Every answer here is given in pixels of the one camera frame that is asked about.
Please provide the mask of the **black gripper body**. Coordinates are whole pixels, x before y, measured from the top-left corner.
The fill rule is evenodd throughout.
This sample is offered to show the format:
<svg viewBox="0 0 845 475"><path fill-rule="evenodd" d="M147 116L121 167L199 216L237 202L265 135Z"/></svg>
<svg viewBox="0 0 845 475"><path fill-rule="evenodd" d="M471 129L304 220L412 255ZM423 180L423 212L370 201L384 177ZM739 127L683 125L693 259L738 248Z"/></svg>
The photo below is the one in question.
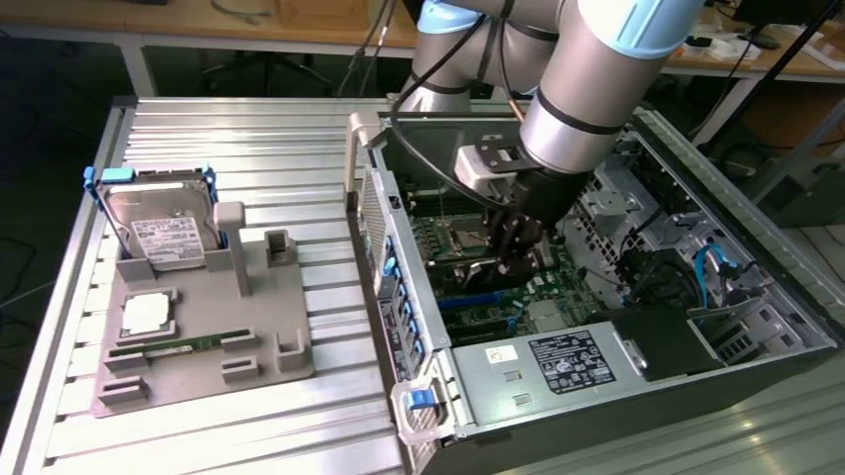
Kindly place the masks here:
<svg viewBox="0 0 845 475"><path fill-rule="evenodd" d="M516 211L542 223L556 223L590 179L591 172L567 174L546 168L520 171L512 184Z"/></svg>

